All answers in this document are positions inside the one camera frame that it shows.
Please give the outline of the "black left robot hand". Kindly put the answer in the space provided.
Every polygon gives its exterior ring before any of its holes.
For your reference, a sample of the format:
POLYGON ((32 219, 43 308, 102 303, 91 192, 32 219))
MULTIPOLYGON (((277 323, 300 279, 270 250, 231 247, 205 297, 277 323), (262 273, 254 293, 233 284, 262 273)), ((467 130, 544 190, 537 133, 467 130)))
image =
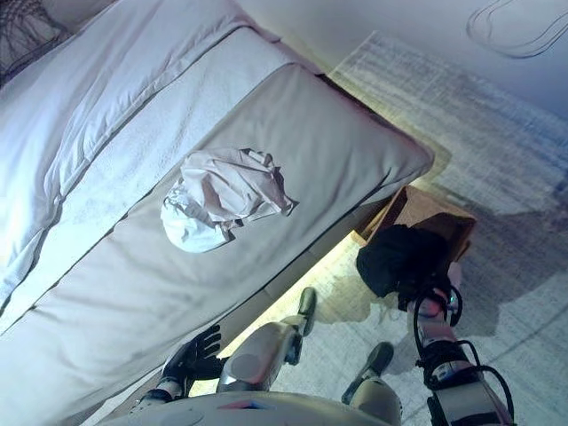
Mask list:
POLYGON ((162 369, 160 383, 175 383, 186 396, 195 382, 218 379, 227 358, 220 359, 220 326, 211 326, 183 344, 162 369))

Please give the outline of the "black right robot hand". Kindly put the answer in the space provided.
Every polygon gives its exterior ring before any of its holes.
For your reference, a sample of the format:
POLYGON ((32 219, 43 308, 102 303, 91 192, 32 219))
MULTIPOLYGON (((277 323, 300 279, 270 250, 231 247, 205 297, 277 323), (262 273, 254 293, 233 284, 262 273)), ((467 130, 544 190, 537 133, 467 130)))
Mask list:
POLYGON ((436 271, 422 268, 405 272, 397 282, 398 308, 403 312, 410 312, 422 296, 422 315, 432 316, 436 310, 459 312, 463 307, 460 291, 461 268, 459 263, 450 262, 436 271))

